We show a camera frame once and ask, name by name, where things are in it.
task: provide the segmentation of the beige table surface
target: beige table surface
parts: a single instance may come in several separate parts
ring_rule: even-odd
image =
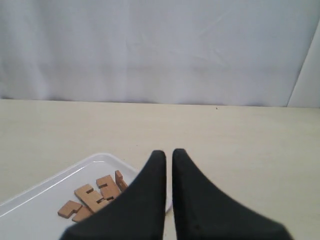
[[[174,148],[295,239],[320,239],[320,109],[0,100],[0,202],[99,152],[141,169],[164,150],[170,183]]]

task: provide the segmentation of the wall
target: wall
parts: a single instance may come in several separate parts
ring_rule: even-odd
[[[2,0],[3,98],[286,106],[319,0]]]

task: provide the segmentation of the white curtain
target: white curtain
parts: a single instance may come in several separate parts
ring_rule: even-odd
[[[320,0],[0,0],[0,97],[287,106],[319,17]]]

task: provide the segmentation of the white backdrop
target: white backdrop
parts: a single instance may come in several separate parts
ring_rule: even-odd
[[[0,0],[0,96],[287,106],[319,17],[320,0]]]

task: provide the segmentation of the white tray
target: white tray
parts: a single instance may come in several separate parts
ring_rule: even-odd
[[[129,185],[138,171],[108,153],[92,155],[70,168],[48,178],[39,185],[0,205],[0,240],[58,240],[63,231],[74,224],[58,216],[58,210],[68,201],[79,200],[74,190],[85,184],[96,190],[96,179],[111,175],[119,170]],[[172,204],[169,192],[166,194],[165,210]]]

